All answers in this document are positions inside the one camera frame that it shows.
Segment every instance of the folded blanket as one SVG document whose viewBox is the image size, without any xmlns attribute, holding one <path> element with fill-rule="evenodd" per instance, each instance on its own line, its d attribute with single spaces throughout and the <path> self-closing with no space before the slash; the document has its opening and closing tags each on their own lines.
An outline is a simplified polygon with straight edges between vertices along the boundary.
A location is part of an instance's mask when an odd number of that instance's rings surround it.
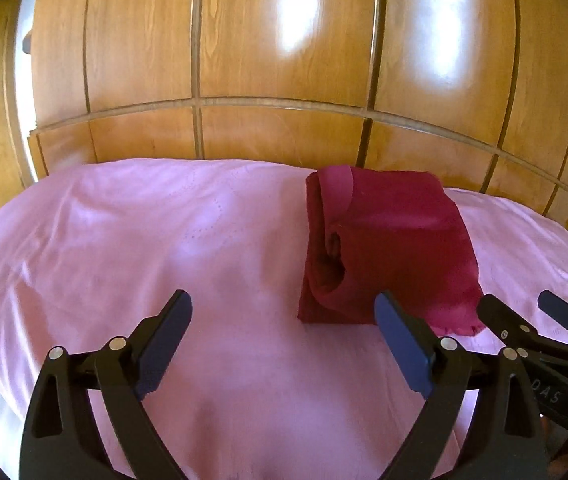
<svg viewBox="0 0 568 480">
<path fill-rule="evenodd" d="M 472 243 L 435 176 L 331 166 L 306 179 L 306 206 L 300 320 L 374 323 L 373 300 L 390 290 L 438 335 L 484 328 Z"/>
</svg>

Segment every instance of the red blanket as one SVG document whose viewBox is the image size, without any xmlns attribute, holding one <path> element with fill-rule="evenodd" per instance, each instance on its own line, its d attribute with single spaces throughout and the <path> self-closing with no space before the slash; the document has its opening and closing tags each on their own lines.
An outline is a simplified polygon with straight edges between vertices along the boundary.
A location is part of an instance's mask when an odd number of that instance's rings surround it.
<svg viewBox="0 0 568 480">
<path fill-rule="evenodd" d="M 306 205 L 300 320 L 374 323 L 373 300 L 390 290 L 438 335 L 484 328 L 470 237 L 435 176 L 331 166 L 306 179 Z"/>
</svg>

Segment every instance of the silver screw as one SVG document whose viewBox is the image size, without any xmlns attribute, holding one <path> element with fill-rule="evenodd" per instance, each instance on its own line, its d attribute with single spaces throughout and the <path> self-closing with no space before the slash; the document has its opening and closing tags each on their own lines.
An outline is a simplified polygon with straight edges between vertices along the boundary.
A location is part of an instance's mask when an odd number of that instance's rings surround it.
<svg viewBox="0 0 568 480">
<path fill-rule="evenodd" d="M 48 353 L 49 359 L 59 359 L 64 354 L 64 349 L 61 346 L 56 346 L 55 348 L 51 348 L 50 352 Z"/>
<path fill-rule="evenodd" d="M 109 341 L 109 348 L 111 350 L 122 350 L 126 346 L 126 339 L 123 337 L 114 337 Z"/>
<path fill-rule="evenodd" d="M 504 357 L 514 361 L 517 359 L 517 352 L 515 352 L 512 348 L 504 348 Z"/>
<path fill-rule="evenodd" d="M 445 337 L 443 338 L 439 344 L 442 346 L 444 350 L 457 350 L 457 341 L 455 341 L 452 337 Z"/>
</svg>

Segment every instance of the white wall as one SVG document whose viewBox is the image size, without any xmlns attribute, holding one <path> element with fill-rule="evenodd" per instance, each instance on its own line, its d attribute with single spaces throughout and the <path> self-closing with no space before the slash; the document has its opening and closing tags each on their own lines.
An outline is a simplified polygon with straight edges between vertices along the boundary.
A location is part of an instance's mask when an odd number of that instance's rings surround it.
<svg viewBox="0 0 568 480">
<path fill-rule="evenodd" d="M 33 99 L 33 78 L 30 71 L 30 55 L 24 54 L 22 41 L 33 26 L 33 12 L 35 0 L 22 0 L 20 13 L 17 19 L 17 35 L 15 38 L 15 99 L 17 102 L 17 116 L 20 121 L 20 131 L 24 150 L 29 161 L 30 173 L 37 181 L 33 160 L 30 156 L 27 137 L 35 129 L 35 102 Z"/>
</svg>

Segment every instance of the bed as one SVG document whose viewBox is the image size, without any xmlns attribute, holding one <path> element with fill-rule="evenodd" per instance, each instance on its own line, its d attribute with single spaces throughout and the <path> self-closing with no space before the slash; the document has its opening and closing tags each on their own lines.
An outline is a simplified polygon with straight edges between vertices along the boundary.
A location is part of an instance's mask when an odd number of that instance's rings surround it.
<svg viewBox="0 0 568 480">
<path fill-rule="evenodd" d="M 30 393 L 52 346 L 89 351 L 131 332 L 177 288 L 193 321 L 144 407 L 189 478 L 377 478 L 423 405 L 374 326 L 296 319 L 311 170 L 246 160 L 133 159 L 58 171 L 0 209 L 0 466 L 16 479 Z M 495 294 L 543 335 L 536 308 L 568 301 L 568 232 L 505 198 L 447 189 Z M 488 330 L 456 336 L 495 353 Z M 130 470 L 103 404 L 114 466 Z M 437 472 L 463 442 L 467 394 Z"/>
</svg>

